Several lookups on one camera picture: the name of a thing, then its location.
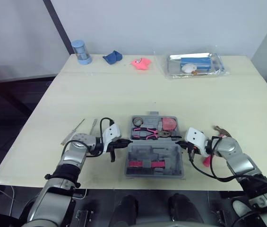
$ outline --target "clear plastic bag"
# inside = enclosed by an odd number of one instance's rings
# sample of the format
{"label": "clear plastic bag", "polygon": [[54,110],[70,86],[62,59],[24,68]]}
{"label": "clear plastic bag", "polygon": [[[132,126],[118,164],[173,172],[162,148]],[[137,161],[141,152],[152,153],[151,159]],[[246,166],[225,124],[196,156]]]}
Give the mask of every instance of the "clear plastic bag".
{"label": "clear plastic bag", "polygon": [[217,53],[156,54],[155,62],[169,79],[217,77],[228,73]]}

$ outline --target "pink plush toy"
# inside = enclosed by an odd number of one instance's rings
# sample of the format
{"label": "pink plush toy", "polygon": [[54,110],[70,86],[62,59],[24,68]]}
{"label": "pink plush toy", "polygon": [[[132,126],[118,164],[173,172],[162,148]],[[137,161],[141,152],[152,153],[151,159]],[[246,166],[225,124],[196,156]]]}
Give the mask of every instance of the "pink plush toy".
{"label": "pink plush toy", "polygon": [[138,70],[147,70],[148,65],[151,63],[151,61],[147,58],[138,58],[131,62],[132,65],[134,65]]}

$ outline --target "blue cylindrical container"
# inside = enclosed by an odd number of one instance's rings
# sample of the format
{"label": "blue cylindrical container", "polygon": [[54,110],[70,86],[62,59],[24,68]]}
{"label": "blue cylindrical container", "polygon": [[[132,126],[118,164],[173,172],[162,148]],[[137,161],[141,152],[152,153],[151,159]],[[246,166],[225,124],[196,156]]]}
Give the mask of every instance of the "blue cylindrical container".
{"label": "blue cylindrical container", "polygon": [[80,64],[87,65],[92,62],[91,56],[88,54],[83,40],[75,40],[71,42],[71,46],[76,53]]}

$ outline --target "screwdriver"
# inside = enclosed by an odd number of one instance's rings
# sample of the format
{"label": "screwdriver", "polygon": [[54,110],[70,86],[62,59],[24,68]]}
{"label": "screwdriver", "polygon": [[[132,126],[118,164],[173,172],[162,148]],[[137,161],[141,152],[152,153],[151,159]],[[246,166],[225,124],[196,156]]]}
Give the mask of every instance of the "screwdriver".
{"label": "screwdriver", "polygon": [[77,125],[77,127],[75,129],[73,129],[68,136],[62,141],[61,145],[64,146],[65,143],[73,136],[73,134],[77,131],[77,128],[81,125],[81,123],[83,123],[83,121],[85,120],[85,118],[80,122],[80,124]]}

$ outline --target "open tool case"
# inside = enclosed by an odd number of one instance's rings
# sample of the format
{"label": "open tool case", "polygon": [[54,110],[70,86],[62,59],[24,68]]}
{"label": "open tool case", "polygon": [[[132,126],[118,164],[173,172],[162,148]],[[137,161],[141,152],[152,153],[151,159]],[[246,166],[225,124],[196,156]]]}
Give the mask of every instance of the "open tool case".
{"label": "open tool case", "polygon": [[[175,128],[163,128],[166,119],[175,122]],[[141,119],[136,125],[134,120]],[[130,138],[133,141],[128,146],[125,175],[128,177],[165,177],[182,178],[183,165],[181,147],[176,144],[180,138],[177,118],[173,116],[159,116],[158,112],[150,115],[136,115],[131,119]]]}

